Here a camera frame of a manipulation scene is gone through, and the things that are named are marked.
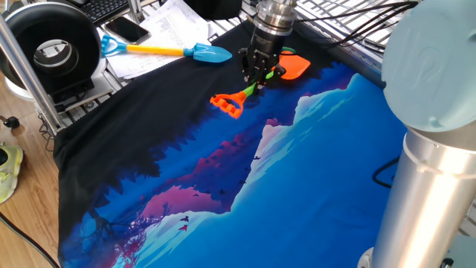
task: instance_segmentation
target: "yellow handle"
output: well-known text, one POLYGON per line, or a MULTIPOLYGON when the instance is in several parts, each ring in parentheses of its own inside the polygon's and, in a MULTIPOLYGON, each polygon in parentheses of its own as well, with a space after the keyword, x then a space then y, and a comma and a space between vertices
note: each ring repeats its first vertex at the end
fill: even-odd
POLYGON ((170 56, 184 56, 183 48, 158 48, 147 45, 127 45, 127 51, 162 54, 170 56))

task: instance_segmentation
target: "wooden surface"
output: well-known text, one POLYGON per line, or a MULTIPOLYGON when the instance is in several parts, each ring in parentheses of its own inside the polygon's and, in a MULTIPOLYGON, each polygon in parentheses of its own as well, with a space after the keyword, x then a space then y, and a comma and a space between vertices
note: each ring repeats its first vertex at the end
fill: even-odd
MULTIPOLYGON (((58 247, 58 169, 46 141, 38 132, 42 122, 33 103, 15 97, 0 74, 0 115, 16 116, 20 128, 12 132, 0 127, 0 142, 18 144, 25 158, 13 196, 0 204, 0 212, 31 236, 57 260, 58 247)), ((0 268, 51 266, 29 244, 0 223, 0 268)))

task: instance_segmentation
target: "yellow object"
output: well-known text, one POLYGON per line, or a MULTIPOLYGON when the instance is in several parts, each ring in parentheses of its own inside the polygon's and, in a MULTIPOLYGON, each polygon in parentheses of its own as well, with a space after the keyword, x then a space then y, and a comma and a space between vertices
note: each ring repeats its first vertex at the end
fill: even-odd
POLYGON ((23 150, 18 145, 5 146, 0 143, 3 155, 0 163, 0 204, 7 200, 15 191, 18 174, 23 160, 23 150))
POLYGON ((127 51, 162 54, 169 56, 184 56, 183 48, 158 48, 147 45, 127 45, 127 51))

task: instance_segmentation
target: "orange plastic piece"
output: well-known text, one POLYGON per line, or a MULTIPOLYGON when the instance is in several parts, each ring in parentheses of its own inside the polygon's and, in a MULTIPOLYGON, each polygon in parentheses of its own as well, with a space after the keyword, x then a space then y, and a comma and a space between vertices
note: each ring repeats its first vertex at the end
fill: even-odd
POLYGON ((238 117, 243 112, 243 104, 245 103, 247 96, 243 91, 228 95, 228 94, 219 94, 215 95, 210 99, 210 102, 219 107, 223 112, 228 113, 232 118, 238 119, 238 117), (239 109, 235 107, 232 103, 227 101, 233 101, 238 104, 239 109))
MULTIPOLYGON (((283 51, 283 54, 292 54, 291 51, 283 51)), ((305 70, 311 66, 310 61, 298 55, 280 56, 280 65, 286 70, 286 73, 281 76, 284 80, 294 80, 301 76, 305 70)))

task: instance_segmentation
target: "black cloth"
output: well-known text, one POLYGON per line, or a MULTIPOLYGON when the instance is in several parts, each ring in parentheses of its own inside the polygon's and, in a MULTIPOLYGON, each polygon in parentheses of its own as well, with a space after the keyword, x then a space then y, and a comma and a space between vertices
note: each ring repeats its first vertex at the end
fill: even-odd
MULTIPOLYGON (((253 30, 250 23, 246 27, 253 30)), ((189 58, 177 60, 139 77, 57 135, 54 159, 59 168, 62 263, 71 257, 65 255, 61 245, 86 213, 97 217, 100 224, 102 218, 97 210, 109 203, 106 195, 110 189, 119 194, 124 190, 120 182, 124 173, 160 176, 161 170, 155 162, 163 159, 164 153, 151 147, 193 139, 187 128, 212 116, 208 109, 210 97, 245 88, 237 52, 249 46, 250 38, 242 27, 234 28, 213 43, 229 50, 234 55, 232 60, 223 64, 206 64, 189 58)), ((319 78, 323 68, 332 68, 333 58, 296 33, 285 45, 311 61, 312 70, 303 79, 319 78)), ((267 90, 272 90, 275 83, 287 86, 283 82, 271 82, 267 90)), ((103 228, 112 229, 107 224, 103 228)))

